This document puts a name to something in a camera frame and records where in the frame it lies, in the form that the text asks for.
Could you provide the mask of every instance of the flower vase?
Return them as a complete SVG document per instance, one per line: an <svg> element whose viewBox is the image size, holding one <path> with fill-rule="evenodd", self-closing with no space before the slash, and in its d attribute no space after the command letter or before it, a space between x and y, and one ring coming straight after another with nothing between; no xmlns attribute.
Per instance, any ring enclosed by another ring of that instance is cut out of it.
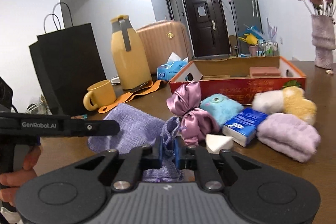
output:
<svg viewBox="0 0 336 224"><path fill-rule="evenodd" d="M312 15L312 43L315 46L315 66L332 69L335 45L335 30L333 18L322 15Z"/></svg>

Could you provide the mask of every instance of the finger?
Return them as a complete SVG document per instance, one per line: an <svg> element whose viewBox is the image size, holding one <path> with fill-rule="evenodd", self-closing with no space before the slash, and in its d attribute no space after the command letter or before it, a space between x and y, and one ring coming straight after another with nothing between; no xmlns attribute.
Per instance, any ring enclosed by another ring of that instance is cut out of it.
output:
<svg viewBox="0 0 336 224"><path fill-rule="evenodd" d="M41 149L39 146L35 146L25 157L23 162L23 169L28 171L33 168L41 155Z"/></svg>
<svg viewBox="0 0 336 224"><path fill-rule="evenodd" d="M7 189L2 189L0 191L0 199L3 202L11 202L11 203L13 203L17 190L19 190L18 187L12 187L12 188L7 188Z"/></svg>
<svg viewBox="0 0 336 224"><path fill-rule="evenodd" d="M34 169L31 169L29 171L21 169L13 173L1 174L0 183L5 186L20 187L34 177L36 177Z"/></svg>

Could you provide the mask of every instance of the white plush toy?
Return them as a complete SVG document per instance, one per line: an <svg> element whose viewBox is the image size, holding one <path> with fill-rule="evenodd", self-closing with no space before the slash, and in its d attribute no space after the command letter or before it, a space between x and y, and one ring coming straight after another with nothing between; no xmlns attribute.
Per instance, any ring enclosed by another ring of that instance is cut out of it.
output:
<svg viewBox="0 0 336 224"><path fill-rule="evenodd" d="M252 102L252 108L266 114L277 112L293 114L311 126L316 121L317 107L315 103L307 100L305 91L297 86L257 93Z"/></svg>
<svg viewBox="0 0 336 224"><path fill-rule="evenodd" d="M284 109L284 95L282 90L257 93L254 96L252 108L266 114L282 112Z"/></svg>

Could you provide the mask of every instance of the dark brown door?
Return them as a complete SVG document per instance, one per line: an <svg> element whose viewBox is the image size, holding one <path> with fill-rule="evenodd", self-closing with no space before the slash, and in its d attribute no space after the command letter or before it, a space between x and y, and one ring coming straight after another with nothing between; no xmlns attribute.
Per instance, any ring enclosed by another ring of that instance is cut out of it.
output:
<svg viewBox="0 0 336 224"><path fill-rule="evenodd" d="M183 0L195 57L230 54L221 0Z"/></svg>

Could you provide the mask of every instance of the yellow mug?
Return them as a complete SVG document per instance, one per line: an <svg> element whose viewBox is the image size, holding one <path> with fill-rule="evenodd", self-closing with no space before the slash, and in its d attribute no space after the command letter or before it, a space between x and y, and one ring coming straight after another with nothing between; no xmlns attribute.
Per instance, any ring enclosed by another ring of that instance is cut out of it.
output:
<svg viewBox="0 0 336 224"><path fill-rule="evenodd" d="M87 91L88 93L84 96L83 104L88 111L94 111L100 107L111 105L117 100L110 80L103 80L93 84L88 87Z"/></svg>

